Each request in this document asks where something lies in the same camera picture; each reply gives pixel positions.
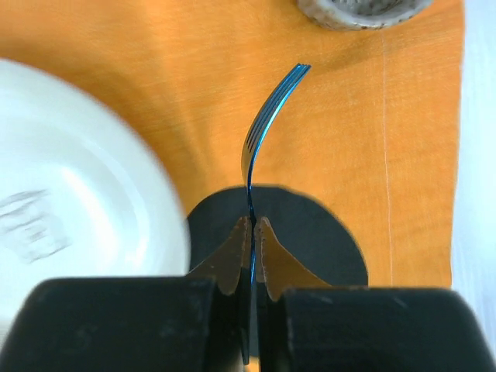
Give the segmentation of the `speckled ceramic cup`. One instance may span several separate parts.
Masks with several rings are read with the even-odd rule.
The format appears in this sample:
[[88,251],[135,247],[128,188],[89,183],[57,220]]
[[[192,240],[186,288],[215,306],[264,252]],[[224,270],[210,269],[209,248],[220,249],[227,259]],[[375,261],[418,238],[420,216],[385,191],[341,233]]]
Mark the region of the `speckled ceramic cup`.
[[297,7],[322,28],[384,29],[412,19],[430,0],[298,0]]

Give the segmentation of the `blue fork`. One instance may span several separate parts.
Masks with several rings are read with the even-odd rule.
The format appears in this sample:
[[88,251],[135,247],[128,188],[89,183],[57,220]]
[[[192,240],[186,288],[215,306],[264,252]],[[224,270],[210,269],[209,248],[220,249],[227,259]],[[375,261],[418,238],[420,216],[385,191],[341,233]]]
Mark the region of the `blue fork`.
[[[247,208],[250,217],[250,229],[253,233],[257,217],[253,207],[253,196],[252,196],[252,178],[253,169],[256,162],[257,155],[259,153],[260,147],[264,141],[267,132],[272,125],[273,121],[277,117],[279,111],[284,106],[285,102],[288,100],[290,95],[296,89],[301,80],[305,77],[308,71],[311,69],[309,64],[296,64],[290,72],[282,79],[278,86],[272,91],[269,98],[264,102],[260,111],[257,113],[256,118],[246,134],[246,138],[243,143],[243,150],[241,156],[241,171],[243,175],[243,180],[246,186],[246,200]],[[242,356],[243,363],[247,365],[250,362],[250,310],[251,310],[251,293],[253,289],[253,283],[255,278],[255,268],[256,268],[256,253],[255,253],[255,238],[252,236],[250,238],[250,255],[249,255],[249,270],[250,270],[250,281],[247,294],[248,310],[245,315],[245,319],[242,324]]]

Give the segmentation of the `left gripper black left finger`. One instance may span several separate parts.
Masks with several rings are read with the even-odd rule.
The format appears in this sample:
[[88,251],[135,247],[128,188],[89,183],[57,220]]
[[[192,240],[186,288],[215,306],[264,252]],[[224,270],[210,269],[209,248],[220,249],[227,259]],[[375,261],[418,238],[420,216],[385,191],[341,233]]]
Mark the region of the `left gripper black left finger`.
[[250,359],[252,225],[183,277],[38,284],[1,351],[3,371],[241,371]]

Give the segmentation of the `orange cartoon mouse placemat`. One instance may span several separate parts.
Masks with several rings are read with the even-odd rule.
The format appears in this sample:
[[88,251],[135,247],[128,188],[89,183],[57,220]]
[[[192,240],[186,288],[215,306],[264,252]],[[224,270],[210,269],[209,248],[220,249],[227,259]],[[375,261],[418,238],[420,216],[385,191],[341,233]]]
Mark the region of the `orange cartoon mouse placemat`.
[[91,96],[172,180],[187,272],[114,277],[183,277],[250,219],[246,134],[309,64],[254,164],[257,222],[329,285],[437,287],[451,279],[462,25],[459,1],[362,30],[322,28],[296,1],[3,1],[1,62]]

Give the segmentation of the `cream round plate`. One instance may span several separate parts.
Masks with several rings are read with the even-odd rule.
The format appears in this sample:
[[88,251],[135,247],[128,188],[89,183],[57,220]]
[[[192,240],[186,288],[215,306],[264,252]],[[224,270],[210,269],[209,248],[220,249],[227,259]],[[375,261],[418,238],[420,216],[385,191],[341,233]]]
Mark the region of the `cream round plate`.
[[2,60],[2,333],[42,281],[180,276],[190,256],[174,184],[138,134],[75,86]]

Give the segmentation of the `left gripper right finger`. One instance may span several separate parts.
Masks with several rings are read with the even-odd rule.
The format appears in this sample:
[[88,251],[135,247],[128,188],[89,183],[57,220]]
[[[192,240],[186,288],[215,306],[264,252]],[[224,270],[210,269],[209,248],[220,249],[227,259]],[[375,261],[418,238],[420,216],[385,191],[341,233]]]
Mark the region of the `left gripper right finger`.
[[332,286],[254,231],[262,371],[493,371],[474,313],[444,288]]

